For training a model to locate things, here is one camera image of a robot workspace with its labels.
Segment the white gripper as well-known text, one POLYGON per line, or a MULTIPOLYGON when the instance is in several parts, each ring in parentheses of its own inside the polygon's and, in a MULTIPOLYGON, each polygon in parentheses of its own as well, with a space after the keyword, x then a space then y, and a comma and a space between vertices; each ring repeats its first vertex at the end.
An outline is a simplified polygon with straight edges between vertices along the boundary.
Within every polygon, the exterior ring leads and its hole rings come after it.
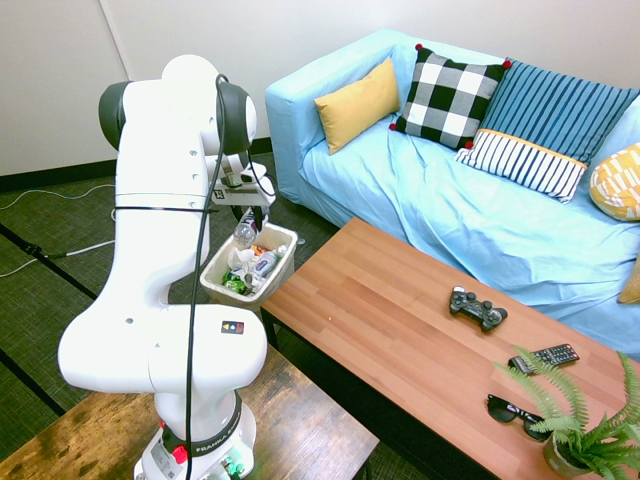
POLYGON ((268 221, 269 207, 276 197, 275 188, 267 176, 264 165, 223 160, 215 182, 212 201, 217 205, 229 205, 237 221, 241 220, 241 207, 252 206, 253 230, 260 233, 268 221))

